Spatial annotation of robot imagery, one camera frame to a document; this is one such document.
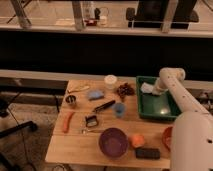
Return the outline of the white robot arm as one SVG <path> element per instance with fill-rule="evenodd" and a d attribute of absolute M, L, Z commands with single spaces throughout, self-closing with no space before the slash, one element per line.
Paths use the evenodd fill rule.
<path fill-rule="evenodd" d="M 170 171 L 213 171 L 213 116 L 182 85 L 182 68 L 162 68 L 153 94 L 169 91 L 181 110 L 170 146 Z"/>

